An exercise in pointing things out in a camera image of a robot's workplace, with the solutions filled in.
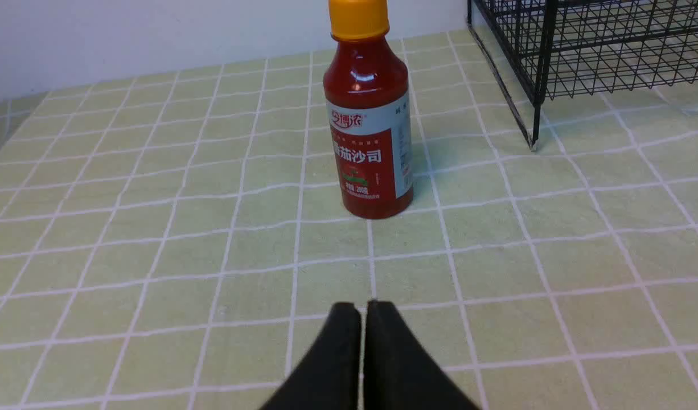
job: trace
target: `rack leg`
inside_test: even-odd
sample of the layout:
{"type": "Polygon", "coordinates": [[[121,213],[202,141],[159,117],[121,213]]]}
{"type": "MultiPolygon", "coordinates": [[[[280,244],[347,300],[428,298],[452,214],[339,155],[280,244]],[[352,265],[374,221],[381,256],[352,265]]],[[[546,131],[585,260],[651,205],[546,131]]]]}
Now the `rack leg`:
{"type": "Polygon", "coordinates": [[[529,149],[536,151],[537,142],[539,140],[539,125],[541,122],[541,104],[535,105],[533,107],[533,133],[531,134],[531,139],[526,140],[529,144],[529,149]]]}

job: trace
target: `red plastic bottle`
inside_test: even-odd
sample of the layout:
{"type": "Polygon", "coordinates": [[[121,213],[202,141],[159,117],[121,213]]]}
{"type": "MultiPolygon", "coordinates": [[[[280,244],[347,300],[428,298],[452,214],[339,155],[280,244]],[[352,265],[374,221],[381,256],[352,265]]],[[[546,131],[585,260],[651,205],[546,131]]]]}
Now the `red plastic bottle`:
{"type": "Polygon", "coordinates": [[[323,89],[344,206],[388,218],[412,201],[407,67],[385,40],[386,0],[329,0],[329,15],[339,44],[323,89]]]}

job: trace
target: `metal wire shelf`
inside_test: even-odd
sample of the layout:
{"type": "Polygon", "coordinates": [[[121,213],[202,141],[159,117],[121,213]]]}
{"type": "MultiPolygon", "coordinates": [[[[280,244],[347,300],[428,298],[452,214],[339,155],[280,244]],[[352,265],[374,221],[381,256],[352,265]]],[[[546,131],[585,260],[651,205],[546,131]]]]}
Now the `metal wire shelf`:
{"type": "Polygon", "coordinates": [[[547,97],[698,80],[698,0],[472,1],[534,106],[532,149],[547,97]]]}

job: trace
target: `white grid lines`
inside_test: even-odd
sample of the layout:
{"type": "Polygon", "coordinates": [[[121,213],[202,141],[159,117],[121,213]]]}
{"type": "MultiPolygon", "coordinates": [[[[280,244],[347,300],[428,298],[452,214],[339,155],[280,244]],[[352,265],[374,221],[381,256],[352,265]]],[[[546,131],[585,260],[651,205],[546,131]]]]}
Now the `white grid lines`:
{"type": "MultiPolygon", "coordinates": [[[[458,58],[458,53],[455,51],[455,46],[453,46],[453,41],[450,39],[450,34],[448,34],[448,40],[450,41],[451,48],[453,49],[453,54],[455,54],[455,59],[460,64],[460,59],[458,58]]],[[[471,101],[475,103],[476,99],[473,93],[473,90],[470,86],[470,84],[467,83],[467,78],[465,72],[461,73],[463,75],[464,80],[466,80],[466,86],[468,88],[468,92],[471,96],[471,101]]],[[[478,122],[480,124],[481,129],[483,130],[484,133],[487,132],[487,128],[483,122],[483,118],[481,116],[480,111],[476,108],[476,115],[478,118],[478,122]]],[[[524,222],[523,215],[521,214],[521,211],[519,210],[518,203],[516,202],[516,198],[513,195],[513,192],[511,192],[511,184],[508,181],[508,175],[506,174],[506,168],[503,166],[503,162],[500,160],[500,155],[498,155],[498,150],[493,146],[493,142],[491,142],[491,138],[488,137],[488,135],[485,135],[486,142],[488,145],[491,147],[491,150],[493,151],[493,155],[495,156],[495,160],[497,161],[498,164],[498,170],[500,171],[500,174],[502,175],[503,178],[503,184],[505,185],[506,192],[508,194],[508,197],[511,198],[511,207],[514,209],[514,213],[516,215],[516,219],[518,220],[519,226],[521,228],[521,232],[523,233],[524,236],[524,241],[528,244],[529,249],[531,249],[531,255],[533,256],[534,263],[536,264],[536,270],[539,273],[539,277],[541,279],[542,285],[544,285],[544,290],[547,291],[547,294],[549,295],[549,301],[552,304],[552,309],[554,310],[554,315],[557,318],[557,322],[559,322],[559,327],[562,330],[562,334],[564,335],[564,339],[567,345],[567,348],[569,352],[572,355],[574,365],[576,366],[577,372],[579,373],[579,377],[582,382],[582,386],[584,387],[584,392],[586,393],[586,397],[588,397],[589,400],[589,405],[591,406],[592,410],[599,410],[599,405],[597,404],[597,399],[594,397],[592,387],[589,385],[589,381],[586,378],[586,373],[584,373],[584,367],[581,364],[581,361],[579,360],[577,353],[576,353],[576,348],[574,346],[574,343],[572,342],[572,337],[570,335],[569,329],[567,328],[567,325],[564,321],[564,318],[562,317],[562,313],[559,309],[559,304],[557,303],[557,300],[554,296],[552,296],[552,288],[549,286],[549,280],[547,280],[547,275],[544,273],[544,267],[541,264],[541,260],[539,259],[539,254],[536,252],[536,246],[534,246],[532,240],[531,240],[531,235],[529,235],[528,228],[526,227],[526,223],[524,222]]]]}
{"type": "MultiPolygon", "coordinates": [[[[308,72],[309,83],[311,83],[311,78],[313,76],[313,52],[309,55],[310,68],[308,72]]],[[[308,104],[311,104],[311,88],[308,88],[308,104]]],[[[301,244],[301,223],[302,223],[302,213],[303,213],[303,195],[304,195],[304,182],[306,181],[306,158],[308,155],[308,133],[310,124],[310,114],[311,110],[306,110],[306,122],[304,131],[304,141],[303,141],[303,158],[301,161],[301,177],[299,179],[299,203],[296,210],[296,236],[294,238],[294,268],[291,273],[291,311],[289,312],[289,331],[288,338],[286,341],[286,365],[284,366],[284,375],[289,376],[291,374],[291,368],[293,366],[294,357],[294,325],[296,317],[296,303],[298,298],[298,288],[299,288],[299,246],[301,244]]]]}
{"type": "MultiPolygon", "coordinates": [[[[607,98],[604,97],[604,95],[600,95],[600,97],[601,97],[602,101],[604,101],[605,104],[607,104],[607,106],[610,107],[610,109],[614,110],[614,106],[612,105],[612,103],[609,100],[607,100],[607,98]]],[[[637,142],[635,140],[635,136],[631,132],[630,128],[628,128],[627,125],[625,124],[625,122],[623,121],[622,116],[619,114],[619,112],[615,112],[615,111],[613,111],[613,112],[614,112],[615,118],[619,121],[620,125],[622,125],[622,127],[625,129],[627,134],[630,136],[630,141],[632,142],[632,144],[636,145],[637,142]]],[[[679,198],[677,198],[677,196],[674,194],[674,192],[672,192],[672,189],[670,189],[670,186],[664,181],[661,174],[655,168],[653,163],[647,158],[647,156],[645,156],[644,151],[641,150],[640,147],[637,148],[637,151],[638,151],[638,154],[641,156],[641,158],[643,158],[643,161],[645,161],[646,165],[650,168],[650,170],[654,174],[655,178],[659,182],[661,182],[663,188],[666,190],[666,192],[670,196],[670,198],[674,201],[675,205],[680,210],[680,212],[684,215],[685,219],[688,221],[689,224],[691,224],[693,226],[693,229],[695,229],[696,233],[698,233],[698,226],[695,226],[695,223],[693,222],[693,218],[690,216],[688,211],[685,209],[683,204],[680,202],[679,198]]],[[[619,241],[620,246],[622,246],[622,241],[619,238],[618,238],[618,241],[619,241]]],[[[637,269],[633,270],[633,274],[635,275],[636,280],[640,276],[640,273],[637,272],[637,269]]],[[[668,339],[670,346],[672,346],[674,348],[676,355],[680,359],[681,365],[685,369],[685,373],[687,373],[688,376],[691,378],[691,382],[693,383],[693,386],[696,388],[696,390],[698,392],[698,378],[697,378],[695,372],[693,372],[693,368],[691,367],[691,364],[688,361],[688,358],[686,358],[684,353],[677,348],[678,342],[677,342],[677,340],[675,340],[674,335],[672,335],[672,333],[670,332],[670,328],[666,324],[666,320],[663,319],[659,309],[655,305],[655,302],[653,301],[653,298],[650,295],[650,292],[648,291],[647,286],[641,286],[641,289],[643,290],[643,294],[645,295],[645,298],[648,300],[648,303],[650,304],[650,308],[653,311],[653,314],[655,315],[655,318],[657,319],[658,324],[660,324],[661,329],[663,330],[664,334],[666,335],[666,338],[668,339]]]]}
{"type": "MultiPolygon", "coordinates": [[[[86,101],[88,95],[89,95],[89,94],[86,93],[86,95],[84,96],[83,101],[81,101],[81,105],[83,105],[83,103],[86,101]]],[[[122,101],[122,106],[123,106],[123,104],[125,103],[126,99],[128,98],[128,95],[129,95],[129,91],[127,91],[126,96],[124,97],[124,99],[123,99],[123,101],[122,101]]],[[[115,119],[115,118],[116,118],[116,115],[114,114],[114,117],[112,117],[112,119],[110,120],[110,124],[112,124],[112,123],[114,122],[114,119],[115,119]]],[[[94,148],[93,148],[93,150],[92,150],[92,152],[91,152],[92,154],[96,152],[98,145],[104,140],[104,135],[105,135],[105,133],[106,133],[105,130],[101,133],[101,138],[99,138],[99,142],[96,144],[96,146],[94,146],[94,148]]],[[[76,177],[75,180],[78,180],[79,177],[83,176],[83,173],[86,171],[86,168],[87,168],[88,164],[91,162],[91,158],[87,159],[86,162],[83,164],[83,166],[81,167],[81,171],[79,171],[78,177],[76,177]]],[[[65,194],[65,198],[64,198],[63,200],[61,200],[60,203],[58,203],[58,208],[57,208],[57,210],[56,210],[56,214],[57,214],[58,211],[60,210],[60,207],[62,207],[63,203],[65,203],[65,200],[66,200],[66,199],[69,197],[69,195],[73,192],[73,188],[74,188],[74,187],[75,187],[75,184],[71,184],[71,186],[70,186],[69,189],[68,189],[68,192],[66,192],[66,194],[65,194]]],[[[54,216],[54,217],[52,218],[52,220],[50,221],[50,223],[49,223],[49,225],[48,225],[48,228],[52,227],[52,225],[53,225],[55,219],[56,219],[56,218],[55,218],[55,216],[54,216]]],[[[101,232],[101,236],[99,237],[100,240],[101,240],[102,238],[104,238],[105,231],[106,231],[108,225],[109,225],[108,223],[107,223],[106,225],[104,225],[104,228],[102,229],[102,232],[101,232]]],[[[49,231],[48,228],[46,228],[46,232],[43,233],[43,236],[41,237],[41,239],[44,239],[44,237],[47,235],[47,231],[49,231]]],[[[96,253],[96,249],[97,249],[97,245],[94,245],[94,246],[92,247],[91,254],[89,255],[89,260],[91,260],[91,259],[93,258],[93,255],[96,253]]],[[[23,272],[24,272],[24,270],[26,270],[26,268],[27,268],[27,266],[28,266],[28,262],[29,262],[30,260],[32,260],[32,255],[28,258],[28,261],[26,261],[26,264],[25,264],[24,267],[23,267],[23,272]]],[[[58,333],[60,333],[60,329],[61,329],[61,327],[63,326],[63,324],[65,323],[66,317],[68,316],[68,314],[70,314],[70,309],[71,309],[71,306],[73,305],[73,301],[76,299],[76,296],[78,295],[78,289],[81,288],[81,286],[83,285],[84,279],[86,278],[86,274],[87,274],[87,272],[88,272],[88,265],[89,265],[89,262],[87,262],[87,263],[86,263],[86,266],[83,268],[83,271],[81,272],[81,275],[80,275],[79,280],[78,280],[78,284],[76,285],[76,289],[73,290],[73,293],[71,293],[70,298],[69,298],[68,301],[66,302],[65,307],[63,308],[63,312],[61,313],[60,317],[58,318],[58,323],[55,325],[55,329],[53,330],[53,332],[52,332],[52,334],[51,334],[51,336],[50,336],[50,340],[49,340],[49,342],[47,343],[47,345],[45,346],[43,352],[41,353],[40,358],[39,358],[39,360],[38,360],[38,363],[36,364],[35,370],[32,371],[31,378],[28,380],[28,385],[27,385],[26,389],[24,390],[23,397],[22,397],[21,400],[20,400],[20,405],[24,405],[24,404],[28,401],[28,397],[30,396],[32,387],[35,385],[35,381],[36,381],[37,376],[38,376],[38,374],[39,374],[39,372],[40,372],[40,369],[42,368],[43,364],[45,363],[45,358],[46,358],[46,356],[48,355],[48,352],[50,351],[50,349],[51,349],[52,346],[53,346],[52,341],[54,341],[55,338],[58,337],[58,333]]]]}
{"type": "MultiPolygon", "coordinates": [[[[404,59],[407,60],[407,49],[404,44],[404,39],[401,39],[401,44],[402,44],[402,51],[404,54],[404,59]]],[[[409,86],[412,88],[412,78],[409,77],[409,86]]],[[[417,96],[415,96],[414,93],[412,93],[412,105],[414,106],[415,112],[417,113],[417,123],[420,126],[419,132],[420,132],[420,137],[422,138],[422,147],[424,148],[425,152],[425,163],[427,164],[428,170],[432,172],[433,169],[433,164],[432,161],[430,160],[430,150],[428,148],[428,143],[427,143],[427,138],[425,138],[425,131],[424,128],[422,127],[422,119],[420,119],[420,111],[417,108],[417,96]]],[[[442,230],[442,236],[443,236],[443,242],[445,245],[445,255],[447,255],[447,260],[448,264],[450,265],[450,274],[451,277],[453,278],[453,288],[455,288],[455,296],[458,301],[458,310],[461,316],[461,321],[463,322],[463,331],[466,336],[466,342],[468,342],[468,351],[469,351],[469,356],[471,358],[471,364],[473,366],[478,365],[478,355],[476,352],[476,347],[475,343],[473,340],[473,334],[471,332],[471,327],[470,327],[470,322],[468,321],[468,312],[466,311],[465,306],[463,306],[461,301],[463,301],[463,293],[461,292],[461,286],[460,283],[458,282],[458,272],[456,272],[455,268],[455,257],[453,257],[453,253],[450,251],[450,239],[447,234],[447,226],[445,225],[445,216],[443,215],[443,210],[440,205],[440,196],[438,195],[438,188],[437,184],[435,183],[435,177],[433,175],[430,175],[430,186],[432,186],[433,190],[433,200],[435,201],[435,207],[437,209],[438,213],[438,218],[440,219],[440,229],[442,230]]],[[[475,370],[475,376],[476,376],[476,384],[478,387],[478,392],[480,394],[480,402],[481,402],[481,407],[482,408],[488,408],[488,400],[486,397],[485,389],[483,388],[483,378],[481,376],[481,372],[479,369],[475,370]]]]}
{"type": "MultiPolygon", "coordinates": [[[[177,76],[175,76],[175,80],[172,83],[172,88],[170,89],[170,94],[169,94],[170,96],[172,96],[172,93],[174,93],[174,89],[175,89],[176,85],[177,85],[177,76]]],[[[165,102],[162,105],[162,109],[159,111],[159,115],[157,116],[157,122],[159,122],[159,119],[162,118],[162,115],[164,114],[165,108],[167,108],[167,102],[165,102]]],[[[146,139],[145,147],[146,147],[146,145],[149,145],[149,140],[151,140],[151,138],[153,137],[156,129],[157,129],[157,125],[154,124],[154,126],[151,128],[151,132],[149,133],[149,137],[147,137],[147,139],[146,139]]],[[[132,168],[129,179],[127,179],[127,182],[124,185],[122,192],[120,192],[119,197],[117,198],[117,205],[119,205],[121,203],[121,200],[123,198],[123,194],[129,188],[129,184],[131,183],[133,177],[136,174],[136,170],[139,167],[139,163],[141,162],[141,158],[143,158],[143,155],[144,155],[144,150],[142,150],[141,153],[139,153],[139,156],[138,156],[136,162],[134,163],[134,166],[132,168]]],[[[114,210],[114,212],[112,212],[112,214],[109,216],[109,222],[104,226],[104,230],[101,232],[101,237],[99,238],[100,241],[102,239],[104,239],[104,236],[106,234],[106,230],[109,228],[109,224],[114,219],[115,215],[116,215],[116,210],[114,210]]],[[[165,236],[167,236],[167,234],[169,233],[170,225],[172,223],[173,217],[174,217],[174,209],[172,210],[172,214],[170,215],[170,220],[167,223],[167,227],[165,228],[165,236]]],[[[151,275],[154,274],[154,271],[157,268],[157,263],[159,262],[159,255],[161,255],[161,252],[164,249],[164,243],[165,242],[162,241],[159,244],[159,249],[157,249],[157,254],[154,256],[154,261],[151,263],[151,268],[149,268],[149,272],[147,273],[146,278],[151,278],[151,275]]],[[[94,248],[91,255],[89,255],[89,261],[91,261],[93,259],[94,254],[96,254],[96,247],[94,248]]],[[[86,271],[88,268],[89,268],[89,263],[86,264],[86,268],[84,268],[84,271],[86,271]]],[[[141,307],[144,305],[144,299],[146,298],[146,291],[147,291],[148,287],[149,287],[149,284],[145,283],[141,288],[141,294],[139,295],[139,300],[137,302],[136,309],[135,309],[133,317],[131,319],[131,323],[129,324],[129,330],[127,332],[126,337],[124,338],[124,342],[122,343],[122,347],[120,349],[119,356],[117,357],[116,364],[114,365],[114,370],[112,371],[112,374],[109,377],[109,384],[106,387],[106,393],[104,396],[105,399],[101,402],[101,410],[105,410],[107,402],[109,401],[109,396],[110,396],[110,394],[112,394],[112,390],[114,389],[114,385],[117,381],[117,377],[119,376],[119,370],[121,369],[121,364],[122,364],[122,361],[124,360],[124,356],[126,355],[126,350],[128,348],[128,345],[129,345],[129,340],[131,339],[130,333],[132,333],[134,331],[134,327],[136,326],[136,322],[139,319],[139,312],[141,311],[141,307]]]]}
{"type": "MultiPolygon", "coordinates": [[[[88,93],[86,92],[86,94],[83,96],[83,99],[81,99],[81,104],[83,104],[84,101],[86,101],[87,96],[88,96],[88,93]]],[[[69,119],[66,121],[66,124],[68,124],[68,121],[70,121],[70,119],[72,119],[72,118],[73,118],[72,116],[69,117],[69,119]]],[[[49,151],[53,148],[53,145],[55,145],[55,140],[53,140],[53,142],[50,143],[50,145],[48,146],[48,148],[46,148],[45,153],[43,153],[41,159],[42,159],[42,158],[45,158],[45,157],[48,155],[49,151]]],[[[88,163],[88,161],[83,165],[83,167],[81,167],[81,173],[83,173],[83,171],[86,169],[87,163],[88,163]]],[[[31,179],[32,175],[35,174],[35,170],[36,170],[36,169],[37,169],[37,166],[32,167],[32,169],[31,169],[30,173],[28,174],[28,176],[24,179],[23,184],[21,184],[21,187],[23,187],[23,186],[25,186],[25,185],[27,184],[28,180],[31,179]]],[[[71,185],[71,186],[69,187],[68,192],[71,192],[71,190],[73,190],[73,185],[71,185]]],[[[7,203],[7,205],[5,205],[5,208],[3,208],[2,212],[0,213],[0,217],[6,212],[7,208],[13,203],[13,200],[14,200],[14,198],[15,198],[17,195],[18,195],[18,192],[16,191],[16,192],[14,193],[13,197],[10,198],[10,201],[7,203]]],[[[59,208],[63,205],[63,202],[65,202],[65,199],[66,199],[66,198],[68,198],[68,193],[67,193],[67,192],[66,192],[65,198],[63,198],[63,200],[61,200],[61,202],[58,203],[58,208],[56,208],[56,212],[58,212],[59,208]]],[[[45,237],[47,236],[48,231],[49,231],[50,228],[53,226],[53,223],[54,223],[54,222],[55,222],[55,216],[54,216],[53,218],[50,219],[50,221],[49,221],[48,225],[46,226],[45,230],[43,231],[43,233],[41,234],[41,236],[37,239],[36,244],[32,247],[32,251],[35,251],[35,250],[39,249],[39,247],[40,247],[40,245],[41,245],[43,239],[45,239],[45,237]]],[[[30,264],[30,262],[31,262],[33,256],[34,256],[34,254],[29,254],[28,259],[27,259],[26,262],[24,263],[23,267],[21,267],[20,271],[18,272],[18,275],[15,277],[15,279],[14,279],[14,281],[13,281],[13,284],[10,286],[10,289],[8,289],[8,291],[7,291],[7,293],[5,294],[5,296],[4,296],[4,297],[2,298],[2,300],[0,301],[0,312],[2,311],[2,308],[5,306],[5,303],[7,302],[8,296],[10,296],[10,295],[13,293],[13,291],[15,290],[15,288],[18,286],[18,282],[19,282],[20,278],[23,277],[24,272],[25,272],[26,269],[28,268],[28,265],[30,264]]]]}

